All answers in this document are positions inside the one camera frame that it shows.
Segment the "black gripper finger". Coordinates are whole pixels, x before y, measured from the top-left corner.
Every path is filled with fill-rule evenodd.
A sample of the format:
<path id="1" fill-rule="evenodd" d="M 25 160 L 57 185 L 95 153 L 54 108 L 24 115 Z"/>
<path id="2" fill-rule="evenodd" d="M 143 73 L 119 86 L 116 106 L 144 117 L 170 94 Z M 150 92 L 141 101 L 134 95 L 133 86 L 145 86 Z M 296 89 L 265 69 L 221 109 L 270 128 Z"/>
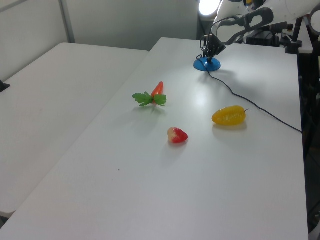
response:
<path id="1" fill-rule="evenodd" d="M 226 49 L 226 46 L 221 43 L 220 41 L 217 41 L 213 44 L 213 57 L 219 55 Z"/>
<path id="2" fill-rule="evenodd" d="M 205 35 L 203 37 L 203 56 L 206 57 L 206 61 L 208 63 L 212 62 L 213 53 L 215 50 L 215 42 L 214 37 L 209 35 Z"/>

